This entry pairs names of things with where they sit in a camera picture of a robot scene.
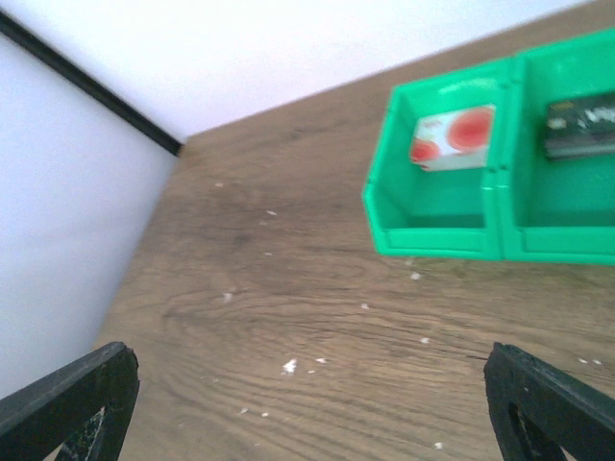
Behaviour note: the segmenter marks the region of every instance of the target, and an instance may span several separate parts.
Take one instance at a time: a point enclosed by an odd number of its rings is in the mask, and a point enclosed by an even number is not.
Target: wood grain surface
[[[615,268],[381,257],[360,201],[391,86],[609,27],[612,7],[192,138],[100,337],[140,362],[122,459],[502,459],[494,341],[615,397]]]

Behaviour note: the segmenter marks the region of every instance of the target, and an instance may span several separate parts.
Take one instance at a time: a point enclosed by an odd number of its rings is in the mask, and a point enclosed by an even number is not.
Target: red circle
[[[433,141],[424,141],[422,139],[414,139],[410,158],[414,163],[433,160],[440,155],[440,148]]]
[[[451,125],[447,141],[458,151],[486,146],[491,135],[493,109],[478,108],[463,112]]]

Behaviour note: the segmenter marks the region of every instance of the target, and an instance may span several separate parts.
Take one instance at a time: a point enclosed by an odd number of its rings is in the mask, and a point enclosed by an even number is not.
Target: black package
[[[551,159],[615,153],[615,92],[549,104],[545,147]]]

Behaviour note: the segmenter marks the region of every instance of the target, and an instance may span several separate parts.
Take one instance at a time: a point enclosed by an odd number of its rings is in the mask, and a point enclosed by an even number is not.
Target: green plastic bin
[[[496,179],[511,65],[512,59],[492,61],[394,88],[363,190],[379,253],[503,257]],[[486,168],[425,172],[410,162],[419,118],[486,104],[496,106]]]
[[[504,258],[615,264],[615,155],[549,161],[554,101],[615,90],[615,30],[519,53],[498,172]]]

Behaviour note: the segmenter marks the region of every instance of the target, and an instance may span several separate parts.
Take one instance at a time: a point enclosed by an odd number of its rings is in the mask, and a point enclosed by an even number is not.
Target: white debris
[[[284,368],[283,375],[294,375],[297,369],[297,359],[291,358],[288,362],[283,364],[282,368]]]

